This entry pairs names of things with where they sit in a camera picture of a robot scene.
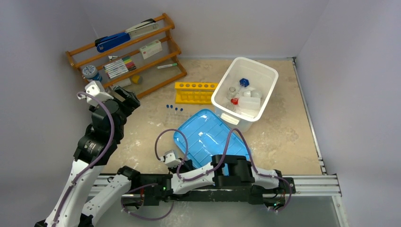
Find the blue plastic lid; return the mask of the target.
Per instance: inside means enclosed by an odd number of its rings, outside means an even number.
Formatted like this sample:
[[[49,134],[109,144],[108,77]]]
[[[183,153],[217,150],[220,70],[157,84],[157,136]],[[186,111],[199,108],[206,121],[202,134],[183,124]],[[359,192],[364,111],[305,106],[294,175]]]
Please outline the blue plastic lid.
[[[223,153],[230,128],[209,109],[202,109],[178,127],[189,145],[187,159],[192,161],[194,168],[201,168],[211,162],[213,155]],[[186,144],[183,136],[174,132],[173,140],[185,154]],[[245,156],[250,161],[247,149],[242,139],[233,132],[230,137],[227,155]]]

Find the white green box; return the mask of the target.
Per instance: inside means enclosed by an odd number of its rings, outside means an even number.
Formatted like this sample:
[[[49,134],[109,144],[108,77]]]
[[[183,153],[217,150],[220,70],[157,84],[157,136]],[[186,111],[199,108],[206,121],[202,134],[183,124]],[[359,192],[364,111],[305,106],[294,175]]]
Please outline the white green box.
[[[159,53],[162,51],[162,44],[160,40],[154,40],[147,45],[139,48],[140,53],[142,54],[143,59],[147,59],[156,53]]]

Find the glass conical flask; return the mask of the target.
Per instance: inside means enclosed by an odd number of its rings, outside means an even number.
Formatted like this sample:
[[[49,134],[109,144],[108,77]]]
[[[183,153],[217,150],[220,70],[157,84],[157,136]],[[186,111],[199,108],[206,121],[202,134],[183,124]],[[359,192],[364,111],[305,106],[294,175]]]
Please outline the glass conical flask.
[[[225,108],[226,108],[227,110],[229,110],[229,111],[234,112],[234,113],[235,113],[236,110],[237,110],[236,105],[233,104],[233,103],[227,103],[226,106],[225,106]]]

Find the yellow test tube rack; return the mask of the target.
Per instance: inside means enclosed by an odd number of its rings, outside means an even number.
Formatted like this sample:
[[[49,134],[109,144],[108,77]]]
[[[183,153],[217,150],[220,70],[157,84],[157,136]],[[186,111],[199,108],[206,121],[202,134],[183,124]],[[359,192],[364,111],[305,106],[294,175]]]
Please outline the yellow test tube rack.
[[[210,105],[218,83],[175,82],[175,103],[185,105]]]

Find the small glass beaker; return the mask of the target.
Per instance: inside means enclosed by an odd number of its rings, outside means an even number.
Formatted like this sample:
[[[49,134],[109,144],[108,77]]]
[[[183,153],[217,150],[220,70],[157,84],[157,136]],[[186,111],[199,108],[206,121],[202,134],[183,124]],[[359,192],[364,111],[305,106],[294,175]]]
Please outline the small glass beaker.
[[[227,94],[226,94],[226,98],[228,100],[231,100],[232,98],[234,98],[236,96],[237,92],[236,92],[236,88],[235,87],[230,87],[227,90]]]

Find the red nozzle wash bottle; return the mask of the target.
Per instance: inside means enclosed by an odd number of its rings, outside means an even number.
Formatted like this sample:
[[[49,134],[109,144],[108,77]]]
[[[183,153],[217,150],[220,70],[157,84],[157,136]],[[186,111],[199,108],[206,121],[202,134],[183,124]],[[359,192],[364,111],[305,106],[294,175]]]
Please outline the red nozzle wash bottle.
[[[250,109],[250,110],[257,110],[261,106],[261,99],[256,97],[235,97],[231,98],[230,102],[240,108]]]

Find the white plastic bin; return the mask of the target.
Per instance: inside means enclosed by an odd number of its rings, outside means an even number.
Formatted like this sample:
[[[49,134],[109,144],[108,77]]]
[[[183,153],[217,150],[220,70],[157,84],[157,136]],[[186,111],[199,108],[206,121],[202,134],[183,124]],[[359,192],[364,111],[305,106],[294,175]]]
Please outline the white plastic bin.
[[[257,89],[262,92],[261,106],[257,110],[244,109],[236,106],[237,110],[234,113],[225,108],[226,104],[230,103],[230,100],[226,98],[226,94],[230,87],[235,87],[237,92],[235,97],[243,96],[243,93],[239,91],[239,80],[242,78],[249,80],[250,91]],[[218,83],[211,97],[216,115],[230,128],[238,128],[242,132],[249,130],[253,123],[261,119],[278,78],[278,72],[270,66],[245,57],[235,58]]]

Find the white ceramic dish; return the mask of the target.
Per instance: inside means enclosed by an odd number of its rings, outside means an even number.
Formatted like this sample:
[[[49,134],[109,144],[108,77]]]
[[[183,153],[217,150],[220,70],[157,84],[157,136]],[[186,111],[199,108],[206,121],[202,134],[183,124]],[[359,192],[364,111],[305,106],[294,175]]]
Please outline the white ceramic dish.
[[[263,96],[263,94],[260,90],[257,90],[257,89],[251,90],[251,97],[261,99],[262,96]]]

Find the blue base glass cylinder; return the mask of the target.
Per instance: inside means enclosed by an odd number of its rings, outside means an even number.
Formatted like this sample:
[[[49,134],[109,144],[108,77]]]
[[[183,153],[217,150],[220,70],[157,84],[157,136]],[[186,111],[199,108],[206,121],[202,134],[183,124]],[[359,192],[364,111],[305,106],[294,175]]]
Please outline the blue base glass cylinder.
[[[243,92],[248,92],[248,91],[250,91],[250,90],[249,90],[250,82],[249,82],[248,79],[246,79],[246,78],[240,79],[240,80],[239,80],[239,85],[240,85],[240,89],[239,89],[240,92],[243,93]]]

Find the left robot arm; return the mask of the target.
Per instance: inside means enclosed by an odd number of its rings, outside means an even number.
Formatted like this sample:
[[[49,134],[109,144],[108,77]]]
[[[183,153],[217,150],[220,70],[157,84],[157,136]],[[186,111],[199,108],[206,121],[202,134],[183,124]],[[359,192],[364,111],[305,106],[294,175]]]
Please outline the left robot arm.
[[[127,173],[118,174],[109,186],[88,200],[95,180],[124,137],[127,117],[140,107],[135,93],[120,86],[113,91],[123,100],[96,85],[89,85],[85,91],[78,92],[78,99],[90,104],[92,122],[77,143],[71,171],[60,198],[50,215],[35,223],[36,227],[94,227],[125,192],[140,190],[141,180],[134,176],[136,172],[124,167]]]

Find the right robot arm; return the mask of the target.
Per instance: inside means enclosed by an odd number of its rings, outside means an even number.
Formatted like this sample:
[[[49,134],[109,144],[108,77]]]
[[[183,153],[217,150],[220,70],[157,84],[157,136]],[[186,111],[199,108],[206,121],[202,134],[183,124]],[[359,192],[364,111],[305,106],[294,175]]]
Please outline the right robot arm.
[[[212,156],[195,168],[191,160],[164,156],[170,174],[160,177],[151,192],[160,201],[247,202],[283,205],[295,192],[292,178],[279,170],[254,168],[244,156]]]

